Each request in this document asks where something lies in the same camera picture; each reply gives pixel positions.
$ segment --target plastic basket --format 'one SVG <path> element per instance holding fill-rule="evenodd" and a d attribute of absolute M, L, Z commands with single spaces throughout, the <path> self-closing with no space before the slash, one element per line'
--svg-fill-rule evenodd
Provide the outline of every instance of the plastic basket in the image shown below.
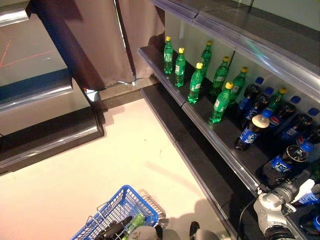
<path fill-rule="evenodd" d="M 158 222 L 157 212 L 129 185 L 124 185 L 94 216 L 89 216 L 86 224 L 71 240 L 94 240 L 113 221 L 120 222 L 137 214 L 145 217 L 144 225 L 154 226 Z"/>

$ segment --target sprite bottle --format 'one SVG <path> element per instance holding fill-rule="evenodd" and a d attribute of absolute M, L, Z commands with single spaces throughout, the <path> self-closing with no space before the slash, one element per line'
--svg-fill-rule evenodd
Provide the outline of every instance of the sprite bottle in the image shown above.
<path fill-rule="evenodd" d="M 218 95 L 216 101 L 213 106 L 212 116 L 210 117 L 210 122 L 213 124 L 220 123 L 222 116 L 230 102 L 231 98 L 231 89 L 233 88 L 234 84 L 228 81 L 225 84 L 225 89 Z"/>
<path fill-rule="evenodd" d="M 236 76 L 235 79 L 233 80 L 233 88 L 231 90 L 231 99 L 230 99 L 231 102 L 234 102 L 237 99 L 239 93 L 244 87 L 246 83 L 247 72 L 248 72 L 248 68 L 244 66 L 243 68 L 241 68 L 240 74 Z"/>
<path fill-rule="evenodd" d="M 164 46 L 164 72 L 166 74 L 172 73 L 172 57 L 174 50 L 171 45 L 171 37 L 167 36 L 165 38 L 165 46 Z"/>
<path fill-rule="evenodd" d="M 206 46 L 205 49 L 203 50 L 202 54 L 201 54 L 201 59 L 202 59 L 202 76 L 203 78 L 206 77 L 207 74 L 207 70 L 208 70 L 208 66 L 211 60 L 211 45 L 212 45 L 212 41 L 207 41 L 206 42 Z"/>
<path fill-rule="evenodd" d="M 224 84 L 225 77 L 228 73 L 228 62 L 229 57 L 225 56 L 221 65 L 217 68 L 213 78 L 211 89 L 209 91 L 209 94 L 211 96 L 218 96 L 218 94 L 221 92 L 221 87 Z"/>
<path fill-rule="evenodd" d="M 179 48 L 179 55 L 175 61 L 175 86 L 182 87 L 184 85 L 186 60 L 184 55 L 185 49 Z"/>
<path fill-rule="evenodd" d="M 196 70 L 194 71 L 194 73 L 191 77 L 190 93 L 188 95 L 188 101 L 191 104 L 195 104 L 198 101 L 198 95 L 199 95 L 201 83 L 203 80 L 203 75 L 201 72 L 202 67 L 203 67 L 202 62 L 198 62 L 196 64 Z"/>

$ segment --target tile floor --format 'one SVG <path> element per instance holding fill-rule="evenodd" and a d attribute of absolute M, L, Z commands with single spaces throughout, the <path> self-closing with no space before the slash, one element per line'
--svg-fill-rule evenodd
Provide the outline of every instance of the tile floor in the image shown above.
<path fill-rule="evenodd" d="M 144 99 L 104 116 L 104 137 L 0 177 L 1 240 L 67 240 L 125 184 L 164 208 L 164 240 L 189 239 L 192 221 L 229 239 Z"/>

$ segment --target pepsi bottle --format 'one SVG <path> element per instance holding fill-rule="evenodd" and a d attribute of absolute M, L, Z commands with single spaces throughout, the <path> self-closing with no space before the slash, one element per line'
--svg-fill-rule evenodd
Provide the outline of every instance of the pepsi bottle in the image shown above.
<path fill-rule="evenodd" d="M 262 131 L 269 126 L 269 118 L 272 112 L 268 109 L 263 110 L 262 114 L 252 118 L 250 124 L 243 130 L 241 135 L 235 140 L 236 149 L 245 151 L 256 139 Z"/>
<path fill-rule="evenodd" d="M 289 123 L 289 125 L 280 132 L 279 140 L 281 142 L 290 143 L 294 140 L 300 133 L 307 130 L 312 124 L 312 117 L 316 116 L 319 110 L 315 107 L 310 108 L 308 114 L 297 114 Z"/>
<path fill-rule="evenodd" d="M 244 118 L 240 123 L 242 129 L 248 125 L 254 116 L 261 113 L 261 111 L 268 106 L 273 91 L 274 89 L 272 87 L 267 87 L 264 90 L 264 93 L 260 93 L 258 96 L 256 96 L 255 100 L 249 105 L 247 111 L 245 112 Z"/>
<path fill-rule="evenodd" d="M 277 155 L 263 166 L 263 176 L 267 184 L 273 187 L 286 179 L 293 168 L 305 167 L 305 162 L 309 152 L 314 148 L 310 142 L 305 142 L 301 146 L 290 145 L 283 154 Z"/>
<path fill-rule="evenodd" d="M 244 112 L 247 110 L 251 101 L 254 100 L 259 93 L 261 93 L 261 87 L 259 85 L 262 84 L 263 81 L 264 78 L 259 76 L 255 80 L 256 84 L 250 84 L 246 87 L 243 98 L 241 99 L 236 108 L 234 119 L 239 120 L 244 114 Z"/>

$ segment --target store shelf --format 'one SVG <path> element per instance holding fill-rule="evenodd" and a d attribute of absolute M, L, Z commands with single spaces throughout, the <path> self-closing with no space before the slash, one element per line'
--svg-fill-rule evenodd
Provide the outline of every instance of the store shelf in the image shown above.
<path fill-rule="evenodd" d="M 268 161 L 265 154 L 256 146 L 251 146 L 246 152 L 236 150 L 234 142 L 240 135 L 240 130 L 229 120 L 223 119 L 219 124 L 209 124 L 208 119 L 213 110 L 213 103 L 206 94 L 211 82 L 207 79 L 203 82 L 203 89 L 196 104 L 186 102 L 189 94 L 191 75 L 195 68 L 187 63 L 185 68 L 185 84 L 181 88 L 175 87 L 175 74 L 163 73 L 163 55 L 153 46 L 139 48 L 139 54 L 154 70 L 156 77 L 176 100 L 179 106 L 199 128 L 225 162 L 233 169 L 246 187 L 256 194 L 257 187 L 261 184 L 256 170 Z"/>
<path fill-rule="evenodd" d="M 319 32 L 231 0 L 150 0 L 234 49 L 320 103 Z"/>
<path fill-rule="evenodd" d="M 139 54 L 143 57 L 147 64 L 154 70 L 156 77 L 162 83 L 164 88 L 169 92 L 173 99 L 178 103 L 181 109 L 186 113 L 186 115 L 192 120 L 194 125 L 202 133 L 207 141 L 214 147 L 215 151 L 219 153 L 225 163 L 231 168 L 231 170 L 236 174 L 236 176 L 241 180 L 244 186 L 251 192 L 252 195 L 257 196 L 256 189 L 261 184 L 260 181 L 260 169 L 261 167 L 270 159 L 268 152 L 262 146 L 266 144 L 262 141 L 258 141 L 257 145 L 253 144 L 246 151 L 236 150 L 234 147 L 234 142 L 236 138 L 240 135 L 241 131 L 237 126 L 228 118 L 224 117 L 223 120 L 218 124 L 208 123 L 208 119 L 212 114 L 213 110 L 213 99 L 208 96 L 208 86 L 210 81 L 205 79 L 203 82 L 204 88 L 200 93 L 199 100 L 196 104 L 190 104 L 186 101 L 189 94 L 189 86 L 191 75 L 194 72 L 195 68 L 187 63 L 184 75 L 184 86 L 176 88 L 174 86 L 175 74 L 164 74 L 163 69 L 163 54 L 159 52 L 153 46 L 141 47 L 138 50 Z M 173 55 L 173 62 L 176 61 L 177 54 Z M 173 118 L 170 112 L 167 112 L 165 118 Z M 176 135 L 183 135 L 177 125 L 171 127 L 174 129 Z M 191 133 L 194 131 L 192 128 L 188 128 L 188 132 Z M 176 139 L 177 137 L 172 134 L 172 131 L 166 130 L 171 140 Z M 175 143 L 177 148 L 179 148 L 179 141 Z M 210 174 L 204 173 L 203 171 L 197 171 L 197 174 L 201 176 L 202 181 L 206 182 L 206 186 L 212 185 L 208 183 L 210 179 Z M 219 191 L 211 191 L 211 197 L 216 198 L 216 194 L 219 194 Z M 291 229 L 292 233 L 295 235 L 297 240 L 314 240 L 312 236 L 306 235 L 300 227 L 297 225 L 297 214 L 287 216 L 288 226 Z"/>

